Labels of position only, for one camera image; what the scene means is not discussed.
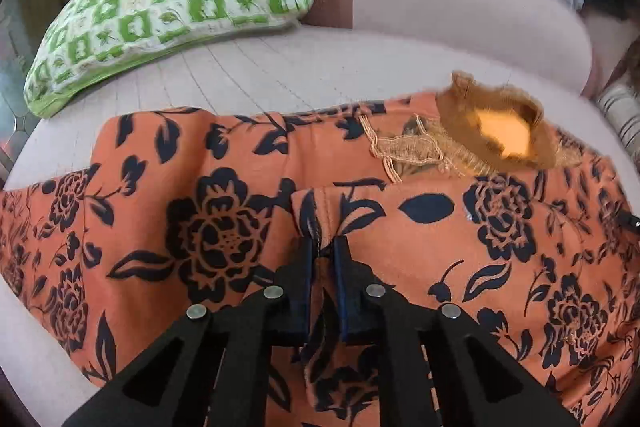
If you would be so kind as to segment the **orange black floral blouse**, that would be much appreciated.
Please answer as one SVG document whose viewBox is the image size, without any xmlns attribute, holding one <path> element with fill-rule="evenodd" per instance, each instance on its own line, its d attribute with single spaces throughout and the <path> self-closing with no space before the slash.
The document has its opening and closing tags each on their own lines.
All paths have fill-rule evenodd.
<svg viewBox="0 0 640 427">
<path fill-rule="evenodd" d="M 273 352 L 273 426 L 374 426 L 378 352 L 340 338 L 328 249 L 459 306 L 583 426 L 638 374 L 639 243 L 612 161 L 512 87 L 317 113 L 110 120 L 91 166 L 1 196 L 1 275 L 93 384 L 192 305 L 237 305 L 311 241 L 310 337 Z"/>
</svg>

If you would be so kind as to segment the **striped floral folded blanket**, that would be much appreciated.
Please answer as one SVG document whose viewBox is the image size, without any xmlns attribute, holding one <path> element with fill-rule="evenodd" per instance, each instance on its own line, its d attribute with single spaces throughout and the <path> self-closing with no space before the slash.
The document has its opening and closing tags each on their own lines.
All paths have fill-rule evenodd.
<svg viewBox="0 0 640 427">
<path fill-rule="evenodd" d="M 597 106 L 626 152 L 638 161 L 640 106 L 637 92 L 626 82 L 613 83 L 599 95 Z"/>
</svg>

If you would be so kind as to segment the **pink rolled quilt bolster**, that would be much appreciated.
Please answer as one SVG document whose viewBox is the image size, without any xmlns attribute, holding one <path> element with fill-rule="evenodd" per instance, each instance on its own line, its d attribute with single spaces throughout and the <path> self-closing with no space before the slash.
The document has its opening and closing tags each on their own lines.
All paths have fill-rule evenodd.
<svg viewBox="0 0 640 427">
<path fill-rule="evenodd" d="M 314 0 L 303 21 L 444 44 L 585 96 L 601 76 L 587 27 L 563 0 Z"/>
</svg>

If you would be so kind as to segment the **pink quilted bed sheet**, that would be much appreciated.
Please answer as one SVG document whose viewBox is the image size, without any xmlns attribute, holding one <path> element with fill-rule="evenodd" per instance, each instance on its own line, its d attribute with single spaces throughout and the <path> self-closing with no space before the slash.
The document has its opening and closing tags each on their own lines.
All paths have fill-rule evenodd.
<svg viewBox="0 0 640 427">
<path fill-rule="evenodd" d="M 13 190 L 87 167 L 102 124 L 135 110 L 295 113 L 436 91 L 448 86 L 455 70 L 487 86 L 512 84 L 536 98 L 553 124 L 611 157 L 629 202 L 638 204 L 634 164 L 600 110 L 575 89 L 444 44 L 310 26 L 196 46 L 87 90 L 37 124 L 6 185 Z"/>
</svg>

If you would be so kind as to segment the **stained glass wooden door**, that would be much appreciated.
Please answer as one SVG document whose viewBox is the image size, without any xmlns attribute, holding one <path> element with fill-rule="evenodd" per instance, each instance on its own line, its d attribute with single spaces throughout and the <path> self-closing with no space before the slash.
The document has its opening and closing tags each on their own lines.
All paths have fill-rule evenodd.
<svg viewBox="0 0 640 427">
<path fill-rule="evenodd" d="M 1 180 L 6 181 L 39 118 L 24 100 L 41 40 L 68 0 L 1 0 Z"/>
</svg>

